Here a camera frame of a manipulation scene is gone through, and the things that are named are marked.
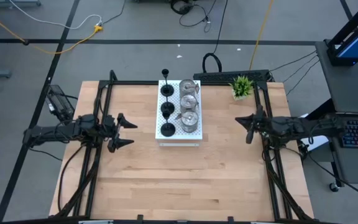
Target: desk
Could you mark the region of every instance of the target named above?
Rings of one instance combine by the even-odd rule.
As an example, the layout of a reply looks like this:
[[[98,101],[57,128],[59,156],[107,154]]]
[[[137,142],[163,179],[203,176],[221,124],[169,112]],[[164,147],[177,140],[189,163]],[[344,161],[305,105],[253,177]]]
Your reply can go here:
[[[352,67],[334,67],[326,53],[324,42],[316,43],[316,51],[326,77],[331,98],[311,112],[307,118],[319,119],[328,113],[354,113],[358,114],[358,89],[349,91],[358,86],[358,62]],[[325,151],[325,157],[318,161],[331,162],[334,174],[352,184],[358,184],[358,150],[343,148],[337,139],[333,144],[325,145],[315,151]]]
[[[98,82],[83,82],[75,117],[93,112],[97,86]],[[273,115],[289,116],[283,84],[268,87]],[[157,92],[157,85],[113,86],[109,114],[124,113],[138,128],[120,132],[134,144],[114,154],[104,146],[91,218],[135,220],[141,214],[145,220],[224,221],[233,216],[236,221],[273,221],[261,139],[255,135],[252,144],[246,144],[246,130],[234,120],[255,113],[255,98],[234,101],[231,87],[203,85],[203,142],[200,147],[174,148],[159,147],[155,140]],[[67,145],[62,166],[79,145]],[[288,147],[296,149],[295,142]],[[84,153],[83,149],[65,172],[63,205],[78,186]],[[282,163],[288,191],[312,217],[299,156],[282,150]],[[50,214],[58,212],[57,189],[58,185]],[[80,214],[87,195],[85,190]]]

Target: headphones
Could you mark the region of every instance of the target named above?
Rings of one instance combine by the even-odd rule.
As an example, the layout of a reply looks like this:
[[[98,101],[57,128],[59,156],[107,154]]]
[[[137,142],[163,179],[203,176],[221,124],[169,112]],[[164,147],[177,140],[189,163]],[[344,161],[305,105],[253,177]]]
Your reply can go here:
[[[180,2],[180,1],[184,2],[185,4],[179,10],[176,10],[174,6],[176,3]],[[172,0],[171,1],[171,9],[179,15],[188,14],[190,12],[190,10],[194,7],[194,1],[197,1],[197,0]]]

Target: wire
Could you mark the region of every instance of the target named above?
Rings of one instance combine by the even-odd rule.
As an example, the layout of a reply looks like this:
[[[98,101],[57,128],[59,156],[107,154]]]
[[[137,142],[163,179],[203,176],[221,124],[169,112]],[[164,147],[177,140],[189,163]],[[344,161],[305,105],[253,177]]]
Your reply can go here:
[[[272,71],[275,71],[275,70],[277,70],[277,69],[279,69],[279,68],[282,68],[282,67],[284,67],[284,66],[287,66],[287,65],[290,65],[290,64],[292,64],[292,63],[295,63],[295,62],[297,62],[297,61],[300,61],[300,60],[304,59],[305,57],[308,57],[308,56],[310,56],[310,55],[312,55],[312,54],[314,54],[314,53],[316,53],[316,51],[314,51],[314,52],[312,52],[312,53],[310,53],[310,54],[308,54],[308,55],[305,55],[305,56],[303,56],[302,58],[298,58],[298,59],[296,59],[296,60],[294,60],[294,61],[292,61],[292,62],[288,62],[288,63],[286,63],[286,64],[284,64],[284,65],[281,65],[281,66],[279,66],[279,67],[277,67],[277,68],[274,68],[273,70],[271,70],[271,72],[272,72]]]
[[[124,4],[122,5],[121,12],[120,12],[118,15],[113,16],[112,18],[106,20],[106,22],[102,22],[102,25],[104,25],[104,24],[106,24],[106,23],[112,21],[113,19],[115,19],[115,18],[121,16],[122,12],[124,12],[124,6],[125,6],[126,1],[127,1],[127,0],[124,0]]]
[[[181,22],[182,18],[186,15],[182,15],[180,18],[179,18],[179,24],[184,26],[184,27],[194,27],[194,26],[197,26],[198,24],[202,23],[202,22],[206,22],[205,26],[204,26],[204,33],[207,33],[211,30],[211,26],[212,26],[212,22],[211,22],[211,19],[208,17],[209,16],[209,13],[211,13],[214,5],[216,3],[216,0],[214,0],[214,2],[212,3],[212,6],[211,6],[211,9],[208,11],[208,13],[206,12],[205,8],[203,6],[200,6],[199,4],[195,4],[194,7],[200,7],[202,8],[203,12],[204,12],[204,18],[194,24],[190,24],[190,25],[186,25],[186,24],[183,24]]]
[[[296,152],[296,151],[293,150],[293,149],[289,149],[289,148],[287,148],[287,147],[284,147],[284,149],[288,149],[288,150],[290,150],[290,151],[293,151],[293,152],[295,152],[296,154],[298,154],[299,156],[302,157],[302,154],[300,154],[299,152]],[[307,153],[307,154],[309,155],[309,158],[310,158],[317,166],[319,166],[320,168],[322,168],[322,169],[323,169],[325,172],[327,172],[329,175],[331,175],[331,176],[334,177],[336,180],[341,181],[343,184],[348,185],[351,189],[353,189],[353,190],[355,190],[356,192],[358,192],[358,189],[357,189],[356,187],[354,187],[353,185],[349,184],[347,181],[340,179],[338,176],[336,176],[335,174],[331,173],[329,170],[325,169],[322,165],[318,164],[318,162],[316,162],[316,161],[312,158],[311,152],[309,152],[309,153]]]
[[[4,28],[4,29],[6,29],[10,34],[12,34],[14,37],[16,37],[17,39],[19,39],[20,41],[22,41],[22,42],[25,42],[25,40],[23,39],[23,38],[21,38],[21,37],[19,37],[17,34],[15,34],[15,33],[13,33],[11,30],[9,30],[6,26],[4,26],[4,24],[2,24],[1,22],[0,22],[0,26],[2,27],[2,28]]]
[[[7,27],[6,27],[4,24],[2,24],[1,22],[0,22],[0,26],[1,26],[2,28],[4,28],[6,31],[8,31],[8,33],[10,33],[11,35],[13,35],[13,36],[16,37],[17,39],[19,39],[24,45],[28,45],[28,41],[24,40],[22,37],[20,37],[19,35],[15,34],[13,31],[11,31],[9,28],[7,28]],[[37,50],[39,50],[39,51],[41,51],[41,52],[43,52],[43,53],[45,53],[45,54],[53,54],[53,55],[63,54],[63,53],[66,53],[66,52],[68,52],[68,51],[70,51],[70,50],[73,50],[78,44],[83,43],[83,42],[89,40],[89,39],[92,38],[97,32],[99,32],[99,31],[101,31],[101,30],[103,30],[103,28],[102,28],[101,26],[95,26],[93,33],[92,33],[89,37],[87,37],[87,38],[85,38],[85,39],[83,39],[83,40],[77,42],[76,44],[74,44],[73,46],[71,46],[69,49],[63,50],[63,51],[61,51],[61,52],[49,52],[49,51],[47,51],[47,50],[44,50],[44,49],[42,49],[42,48],[40,48],[40,47],[38,47],[38,46],[34,46],[34,45],[31,45],[31,47],[33,47],[33,48],[35,48],[35,49],[37,49]]]
[[[75,155],[77,155],[81,151],[81,149],[83,147],[84,147],[84,145],[81,145],[80,148],[78,148],[77,151],[75,151],[73,153],[73,155],[71,155],[70,158],[68,158],[66,164],[64,165],[64,167],[62,169],[62,173],[60,174],[59,190],[58,190],[58,193],[57,193],[57,208],[59,209],[59,212],[62,211],[62,207],[60,205],[60,199],[62,197],[63,176],[65,174],[66,168],[67,168],[68,164],[70,163],[70,161],[75,157]]]
[[[268,82],[276,82],[276,80],[273,77],[273,73],[271,71],[268,71],[268,73],[270,74],[270,78],[269,78]]]
[[[21,9],[19,6],[17,6],[12,0],[9,0],[9,1],[11,2],[11,4],[12,4],[14,7],[16,7],[16,9],[18,9],[20,12],[23,12],[23,14],[25,14],[26,16],[30,17],[31,19],[33,19],[33,20],[35,20],[35,21],[37,21],[37,22],[42,22],[42,23],[46,23],[46,24],[62,26],[62,27],[65,27],[65,28],[67,28],[67,29],[73,29],[73,30],[79,29],[90,17],[94,17],[94,16],[99,17],[99,22],[98,22],[98,24],[102,24],[102,23],[103,23],[103,22],[102,22],[102,17],[99,16],[99,15],[94,15],[94,14],[88,16],[87,18],[85,18],[84,21],[83,21],[78,27],[75,27],[75,28],[68,27],[68,26],[66,26],[66,25],[64,25],[64,24],[60,24],[60,23],[56,23],[56,22],[42,21],[42,20],[40,20],[40,19],[36,19],[36,18],[32,17],[31,15],[29,15],[28,13],[26,13],[25,11],[23,11],[23,9]]]
[[[221,38],[222,25],[223,25],[224,15],[225,15],[225,13],[226,13],[226,8],[227,8],[227,2],[228,2],[228,1],[229,1],[229,0],[226,0],[226,3],[225,3],[225,5],[224,5],[223,15],[222,15],[222,21],[221,21],[221,27],[219,28],[218,39],[216,40],[215,50],[214,50],[213,54],[215,54],[216,49],[218,48],[219,39]]]
[[[308,72],[310,71],[311,68],[313,68],[313,66],[315,66],[320,60],[318,60],[317,62],[315,62],[307,71],[306,73],[302,76],[302,78],[298,81],[298,83],[295,84],[295,86],[286,94],[286,96],[288,96],[292,90],[294,90],[296,88],[296,86],[298,86],[298,84],[302,81],[302,79],[308,74]]]
[[[54,156],[54,155],[52,155],[52,154],[50,154],[50,153],[48,153],[48,152],[44,152],[44,151],[40,151],[40,150],[35,150],[35,149],[32,149],[32,148],[29,148],[29,150],[30,150],[30,151],[33,151],[33,152],[44,153],[44,154],[46,154],[46,155],[48,155],[48,156],[52,156],[53,158],[55,158],[55,159],[57,159],[57,160],[59,160],[59,161],[62,161],[62,159],[59,159],[59,158],[57,158],[56,156]]]
[[[38,136],[38,137],[36,137],[36,139],[34,139],[34,142],[37,142],[38,141],[38,139],[40,139],[42,136],[44,136],[44,135],[46,135],[46,134],[49,134],[49,133],[52,133],[53,131],[47,131],[46,133],[43,133],[43,134],[41,134],[40,136]]]
[[[299,70],[301,70],[307,63],[311,62],[315,57],[317,57],[317,55],[315,55],[314,57],[312,57],[310,60],[308,60],[306,63],[304,63],[300,68],[298,68],[297,71],[295,71],[294,73],[292,73],[292,75],[290,75],[288,78],[286,78],[283,83],[285,83],[287,80],[289,80],[292,76],[294,76],[297,72],[299,72]]]
[[[83,39],[83,40],[77,42],[76,44],[72,45],[70,48],[68,48],[68,49],[66,49],[66,50],[63,50],[63,51],[61,51],[61,52],[49,52],[49,51],[44,50],[44,49],[42,49],[42,48],[40,48],[40,47],[38,47],[38,46],[32,46],[32,47],[35,48],[35,49],[37,49],[37,50],[39,50],[39,51],[41,51],[41,52],[43,52],[43,53],[45,53],[45,54],[52,54],[52,55],[64,54],[64,53],[66,53],[66,52],[69,52],[69,51],[73,50],[78,44],[83,43],[83,42],[89,40],[90,38],[92,38],[97,32],[99,32],[99,31],[97,31],[97,29],[98,29],[98,28],[95,28],[95,30],[93,31],[93,33],[92,33],[89,37],[87,37],[87,38],[85,38],[85,39]]]
[[[59,125],[61,124],[65,124],[66,122],[72,122],[73,120],[72,119],[68,119],[68,120],[65,120],[65,121],[61,121],[59,122],[56,126],[55,126],[55,129],[53,130],[53,135],[55,136],[55,139],[57,140],[57,137],[56,137],[56,132],[59,132],[65,139],[66,141],[62,141],[62,140],[58,140],[60,141],[61,143],[64,143],[64,144],[68,144],[70,142],[69,140],[69,137],[67,137],[63,132],[59,131],[57,128],[59,127]]]
[[[256,44],[255,44],[254,53],[252,53],[251,63],[249,64],[249,70],[251,70],[252,64],[254,63],[254,57],[255,57],[255,54],[256,54],[256,50],[258,49],[259,40],[262,37],[262,33],[263,33],[264,29],[265,29],[266,21],[267,21],[267,18],[269,16],[269,14],[270,14],[270,10],[272,9],[273,2],[274,2],[274,0],[270,0],[270,3],[268,5],[268,9],[267,9],[266,14],[265,14],[264,21],[262,23],[262,26],[260,27],[258,39],[256,40]]]
[[[71,98],[71,99],[74,99],[74,100],[78,100],[78,97],[75,97],[75,96],[70,96],[70,95],[66,95],[66,94],[59,94],[60,96],[65,96],[67,98]]]
[[[99,99],[99,109],[100,109],[100,112],[102,112],[102,114],[104,114],[103,109],[102,109],[102,99]]]
[[[269,150],[267,149],[267,150],[262,150],[262,159],[263,159],[263,161],[266,161],[266,158],[265,158],[265,152],[267,152],[267,153],[269,153]],[[270,159],[270,162],[272,162],[273,160],[275,160],[276,159],[276,155],[274,154],[273,155],[273,158],[271,158]]]

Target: potted plant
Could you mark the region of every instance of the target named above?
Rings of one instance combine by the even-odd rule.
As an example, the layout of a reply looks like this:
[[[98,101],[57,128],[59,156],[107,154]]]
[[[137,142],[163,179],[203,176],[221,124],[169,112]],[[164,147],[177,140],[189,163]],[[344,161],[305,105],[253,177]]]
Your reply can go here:
[[[234,100],[242,100],[249,96],[253,91],[253,81],[248,80],[247,77],[237,77],[234,83],[229,83],[232,87],[232,94]]]

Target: white cable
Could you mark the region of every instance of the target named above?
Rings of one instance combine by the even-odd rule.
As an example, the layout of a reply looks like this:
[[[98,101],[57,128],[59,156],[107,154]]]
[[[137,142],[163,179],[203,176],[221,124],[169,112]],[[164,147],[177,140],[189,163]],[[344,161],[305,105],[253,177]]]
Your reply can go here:
[[[89,19],[90,17],[94,17],[94,16],[99,17],[99,22],[98,22],[98,24],[102,24],[102,23],[103,23],[101,16],[99,16],[99,15],[94,15],[94,14],[93,14],[93,15],[90,15],[90,16],[88,16],[87,18],[85,18],[84,21],[83,21],[78,27],[76,27],[76,28],[67,27],[67,26],[65,26],[64,24],[60,24],[60,23],[56,23],[56,22],[49,22],[49,21],[42,21],[42,20],[40,20],[40,19],[36,19],[36,18],[34,18],[34,17],[28,15],[28,13],[26,13],[25,11],[23,11],[21,8],[19,8],[19,6],[17,6],[12,0],[9,0],[9,1],[12,3],[12,5],[13,5],[14,7],[16,7],[16,9],[18,9],[20,12],[23,12],[26,16],[30,17],[31,19],[33,19],[33,20],[35,20],[35,21],[37,21],[37,22],[42,22],[42,23],[52,24],[52,25],[58,25],[58,26],[66,27],[66,28],[68,28],[68,29],[73,29],[73,30],[79,29],[79,28],[86,22],[87,19]]]

